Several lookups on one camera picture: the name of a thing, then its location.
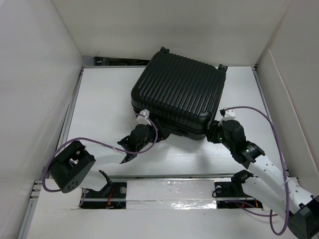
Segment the black hard-shell suitcase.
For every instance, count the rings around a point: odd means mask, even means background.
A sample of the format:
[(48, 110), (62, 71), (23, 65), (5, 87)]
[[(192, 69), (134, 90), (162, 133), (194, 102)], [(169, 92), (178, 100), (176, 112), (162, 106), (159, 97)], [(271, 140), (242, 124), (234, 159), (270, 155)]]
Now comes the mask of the black hard-shell suitcase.
[(132, 107), (136, 113), (148, 110), (172, 134), (202, 140), (215, 119), (227, 70), (162, 47), (133, 86)]

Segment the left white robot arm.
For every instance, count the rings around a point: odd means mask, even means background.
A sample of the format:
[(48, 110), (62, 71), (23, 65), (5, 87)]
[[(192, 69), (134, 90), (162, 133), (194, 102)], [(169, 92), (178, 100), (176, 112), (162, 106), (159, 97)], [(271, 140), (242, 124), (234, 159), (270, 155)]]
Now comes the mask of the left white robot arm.
[(78, 137), (61, 145), (49, 159), (45, 173), (49, 174), (58, 189), (49, 189), (45, 178), (42, 179), (43, 187), (47, 192), (61, 192), (67, 194), (80, 187), (93, 190), (99, 197), (107, 197), (111, 193), (112, 181), (103, 170), (94, 171), (96, 158), (89, 153), (83, 141), (92, 142), (124, 153), (122, 164), (132, 161), (139, 154), (149, 151), (154, 145), (170, 136), (170, 130), (162, 127), (158, 120), (147, 119), (139, 123), (131, 133), (118, 141), (121, 148), (97, 140)]

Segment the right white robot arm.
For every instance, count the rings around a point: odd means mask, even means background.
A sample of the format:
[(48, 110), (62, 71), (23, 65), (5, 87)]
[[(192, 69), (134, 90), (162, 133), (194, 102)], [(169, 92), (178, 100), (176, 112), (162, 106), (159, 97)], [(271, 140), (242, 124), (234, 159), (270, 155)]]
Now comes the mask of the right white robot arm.
[(214, 121), (205, 134), (209, 142), (223, 144), (244, 167), (231, 178), (234, 195), (246, 194), (262, 202), (299, 239), (318, 234), (319, 198), (287, 178), (258, 145), (248, 141), (238, 121)]

